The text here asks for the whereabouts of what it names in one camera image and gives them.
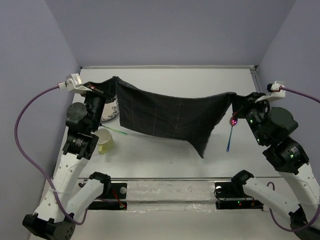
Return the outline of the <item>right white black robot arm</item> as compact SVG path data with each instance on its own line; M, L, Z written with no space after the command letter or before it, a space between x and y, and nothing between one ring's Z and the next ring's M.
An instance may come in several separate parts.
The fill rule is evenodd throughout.
M275 191L273 182L261 183L246 170L231 179L230 190L235 196L243 194L259 200L269 208L271 218L281 216L289 228L277 226L294 233L301 240L320 238L320 185L315 179L309 157L303 147L291 138L298 128L293 115L282 107L270 107L273 96L253 92L235 96L232 117L245 119L266 160L287 182L296 199L289 200Z

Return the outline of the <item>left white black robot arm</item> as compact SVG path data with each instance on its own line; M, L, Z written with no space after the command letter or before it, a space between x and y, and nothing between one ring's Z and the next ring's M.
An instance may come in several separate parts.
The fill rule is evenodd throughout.
M22 221L30 233L45 240L71 239L76 226L85 222L90 204L108 196L112 187L109 175L94 172L79 192L73 194L79 175L98 143L95 132L109 96L89 83L82 84L70 77L57 87L83 94L85 100L68 107L65 123L68 132L60 162L54 176L46 176L50 188L34 213L25 215Z

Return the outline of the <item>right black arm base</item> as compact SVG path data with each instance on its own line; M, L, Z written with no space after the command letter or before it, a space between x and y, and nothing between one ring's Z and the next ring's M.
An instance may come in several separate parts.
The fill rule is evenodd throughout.
M264 205L244 193L231 181L218 181L214 184L214 197L217 210L262 210Z

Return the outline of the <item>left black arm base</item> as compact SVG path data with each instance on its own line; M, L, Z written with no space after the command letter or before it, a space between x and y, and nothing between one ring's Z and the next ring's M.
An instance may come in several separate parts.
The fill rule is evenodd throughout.
M98 197L88 207L89 210L125 211L127 210L127 188L126 182L112 182L111 189L107 195Z

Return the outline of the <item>dark grey checked cloth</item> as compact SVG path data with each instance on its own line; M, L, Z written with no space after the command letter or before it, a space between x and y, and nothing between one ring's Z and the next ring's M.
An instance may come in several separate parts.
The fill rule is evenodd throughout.
M211 132L225 116L236 93L200 98L161 95L112 77L120 125L145 135L189 142L204 156Z

